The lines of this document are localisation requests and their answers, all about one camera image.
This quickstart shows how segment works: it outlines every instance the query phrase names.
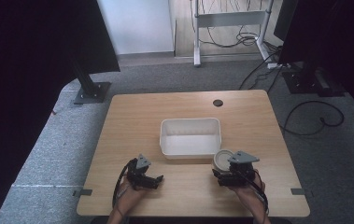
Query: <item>floor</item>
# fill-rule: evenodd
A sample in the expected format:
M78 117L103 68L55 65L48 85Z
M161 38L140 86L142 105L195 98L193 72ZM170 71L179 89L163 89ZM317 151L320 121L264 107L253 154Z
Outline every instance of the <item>floor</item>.
M47 125L10 188L0 211L0 223L90 223L94 217L81 217L76 212L76 192L83 188L114 94L236 90L261 62L261 56L204 57L204 60L201 68L195 68L192 58L174 58L172 53L121 56L120 73L92 75L94 81L112 82L102 104L72 104L80 84L74 80L66 85L54 107L56 114L49 115ZM266 71L262 67L256 75ZM280 124L285 125L294 106L313 100L337 106L345 118L341 126L326 127L315 135L284 133L311 210L308 217L288 217L288 220L295 224L354 223L354 100L348 94L333 98L292 95L281 77L276 78L276 73L270 74L254 89L269 90L272 81L277 80L268 94ZM253 79L246 83L248 87ZM340 121L340 114L331 107L309 104L290 116L288 128L310 133L320 126L320 117L329 123Z

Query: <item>cable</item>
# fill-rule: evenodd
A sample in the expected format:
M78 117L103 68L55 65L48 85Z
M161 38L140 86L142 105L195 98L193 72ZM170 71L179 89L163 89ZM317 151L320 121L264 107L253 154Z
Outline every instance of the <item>cable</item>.
M255 173L258 175L258 177L259 177L259 179L260 179L260 181L261 181L261 187L259 187L257 184L255 184L252 180L248 179L245 175L241 174L240 171L237 171L237 170L235 170L235 171L236 171L241 177L243 177L243 178L247 181L247 183L249 183L249 184L256 190L257 195L261 198L261 201L262 201L262 203L263 203L263 205L264 205L264 212L267 213L269 202L267 201L267 196L266 196L266 194L265 194L264 191L262 190L262 179L261 179L261 176L259 175L259 173L256 172L255 170L250 170L250 171L255 172Z
M263 43L266 45L267 48L269 48L269 51L275 52L275 51L281 51L282 47L277 47L275 45L270 44L267 41L263 41Z
M215 0L214 0L214 1L212 1L212 3L211 3L211 7L209 7L208 13L211 11L211 8L212 8L212 6L214 5L214 3L215 3Z
M237 10L234 9L233 4L232 4L232 0L229 0L229 3L230 3L230 6L232 7L233 11L236 12Z
M234 0L234 4L235 4L235 8L237 9L237 11L240 11L240 4L238 3L237 0Z
M249 33L249 32L241 32L242 28L240 29L238 35L236 36L236 39L237 39L237 42L232 44L232 45L221 45L221 44L218 44L214 38L212 37L212 34L211 32L209 31L209 28L207 27L207 31L208 31L208 34L209 34L209 37L211 38L211 41L212 42L209 42L209 41L203 41L200 39L200 42L204 43L204 44L212 44L212 45L215 45L215 46L218 46L220 48L233 48L237 45L240 45L240 44L243 44L245 46L251 46L253 44L255 44L256 42L256 37L257 35L254 34L254 33Z
M247 11L249 11L249 7L250 7L250 0L247 0Z
M279 75L279 73L281 72L281 70L282 70L283 68L284 68L284 65L282 65L282 66L279 68L278 72L276 73L275 79L273 79L272 85L270 85L269 90L267 91L267 94L270 92L270 90L271 90L271 89L273 88L273 86L275 85L276 79L278 78L278 75Z
M112 207L115 206L116 204L116 195L118 194L118 191L119 191L119 186L120 186L120 182L124 176L124 173L126 172L127 170L127 167L130 165L132 161L129 161L124 167L123 169L121 170L121 173L119 175L119 179L118 179L118 182L116 183L116 186L115 186L115 190L113 191L113 198L112 198Z
M269 76L273 71L276 70L276 67L269 70L268 72L266 72L265 74L261 74L261 75L257 75L256 78L255 78L255 82L252 84L251 87L248 88L248 90L252 90L252 88L254 88L256 86L256 84L258 84L258 81L261 81L261 80L266 80L267 79L267 76Z
M244 78L243 82L241 83L241 85L240 85L240 87L239 87L238 89L241 90L241 88L243 87L243 85L244 85L244 83L247 81L247 79L248 79L256 70L258 70L258 68L261 67L262 64L264 64L264 63L267 61L267 59L269 59L269 58L272 57L273 55L275 55L275 53L270 54L266 59L263 60L262 63L260 63L255 69L253 69L253 70L248 74L248 76L246 76L246 78Z
M330 124L330 123L328 123L328 122L325 120L325 118L319 118L319 120L321 121L321 124L322 124L322 125L321 125L321 127L320 127L318 130L316 130L316 131L314 131L314 132L312 132L312 133L297 133L297 132L288 130L288 129L287 129L287 124L288 124L288 121L289 121L289 119L290 119L290 115L293 113L293 111L295 111L297 108L299 108L299 107L302 106L302 105L312 104L312 103L328 105L328 106L332 107L333 109L335 109L335 110L339 113L339 115L340 115L340 117L341 117L340 120L339 120L339 122L337 122L337 123L335 123L335 124ZM332 128L338 127L338 126L340 126L344 121L345 121L345 115L344 115L343 112L342 112L339 108L337 108L336 106L331 105L331 104L326 103L326 102L322 102L322 101L306 101L306 102L303 102L303 103L298 104L297 106L295 106L295 107L291 110L291 112L290 112L290 113L288 114L288 116L287 116L287 119L285 120L284 126L281 126L280 124L278 124L278 125L279 125L279 127L283 130L283 134L285 134L285 132L287 132L287 133L292 133L292 134L299 135L299 136L307 136L307 135L314 135L314 134L316 134L316 133L319 133L319 132L321 132L325 127L332 127Z

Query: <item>small round container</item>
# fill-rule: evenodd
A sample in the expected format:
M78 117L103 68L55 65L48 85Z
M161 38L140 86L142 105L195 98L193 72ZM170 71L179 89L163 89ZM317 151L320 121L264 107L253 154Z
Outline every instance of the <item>small round container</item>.
M230 173L228 162L229 158L232 157L234 153L228 149L222 149L214 156L214 160L212 161L213 169L221 172L222 174Z

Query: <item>tripod base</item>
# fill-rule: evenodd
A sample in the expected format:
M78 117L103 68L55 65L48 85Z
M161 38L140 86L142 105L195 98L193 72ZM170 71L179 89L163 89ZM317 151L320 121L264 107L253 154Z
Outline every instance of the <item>tripod base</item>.
M321 97L345 96L346 90L342 86L322 74L316 74L315 81L310 85L301 83L298 72L287 72L282 76L292 94L316 93Z
M106 92L109 89L111 83L110 82L94 82L94 85L98 87L95 95L91 96L84 92L82 88L78 91L78 95L75 98L75 105L83 105L83 104L98 104L102 103L105 99Z

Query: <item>white plastic container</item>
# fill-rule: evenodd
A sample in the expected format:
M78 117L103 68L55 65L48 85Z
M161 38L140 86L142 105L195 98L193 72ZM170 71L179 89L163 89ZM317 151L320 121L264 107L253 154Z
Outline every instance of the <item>white plastic container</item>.
M211 159L220 150L218 119L165 119L160 147L167 159Z

